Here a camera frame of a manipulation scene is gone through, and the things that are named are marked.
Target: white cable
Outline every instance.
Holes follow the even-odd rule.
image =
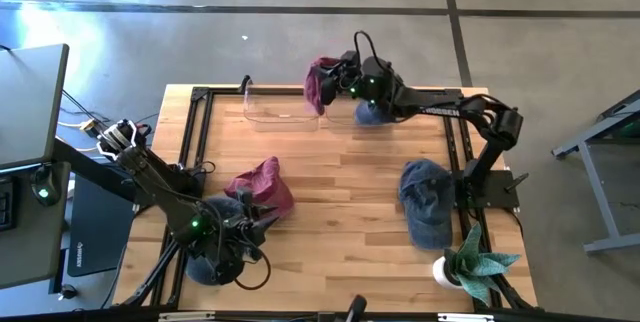
[[[58,135],[56,135],[56,138],[57,138],[57,139],[59,139],[60,141],[64,142],[64,143],[66,143],[66,144],[69,144],[69,142],[65,141],[65,140],[64,140],[64,138],[62,138],[62,137],[60,137],[60,136],[58,136]],[[92,147],[92,148],[76,148],[76,151],[78,151],[78,152],[91,152],[91,151],[95,151],[95,150],[97,150],[97,149],[98,149],[98,147]]]
[[[82,127],[82,123],[65,123],[65,122],[58,122],[58,124],[60,126],[65,126],[65,127],[73,127],[73,128],[80,128]]]

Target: blue denim baseball cap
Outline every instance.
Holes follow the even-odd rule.
[[[405,165],[398,200],[404,205],[411,243],[428,250],[451,247],[455,185],[451,173],[421,159]]]
[[[242,202],[229,198],[225,195],[216,195],[204,200],[209,206],[216,208],[220,212],[222,219],[231,218],[243,212]],[[204,256],[198,258],[189,257],[185,273],[194,282],[205,286],[219,285],[218,281],[212,278],[217,262],[210,264]]]
[[[356,124],[360,126],[379,126],[385,123],[395,122],[395,118],[369,102],[361,101],[354,112]]]

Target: potted plant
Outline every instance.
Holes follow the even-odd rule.
[[[499,291],[491,276],[508,272],[520,255],[480,253],[482,230],[475,224],[458,252],[444,251],[433,264],[435,280],[446,288],[463,288],[469,295],[489,305],[489,289]]]

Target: green plant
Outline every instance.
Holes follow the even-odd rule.
[[[450,249],[444,251],[444,268],[448,269],[449,274],[460,282],[469,295],[488,306],[489,288],[500,291],[491,276],[506,273],[520,255],[480,253],[478,245],[481,236],[480,224],[476,223],[458,252]]]

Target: plant pot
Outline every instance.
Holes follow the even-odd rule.
[[[444,288],[462,289],[462,285],[449,273],[449,266],[444,256],[438,258],[433,263],[433,278]]]

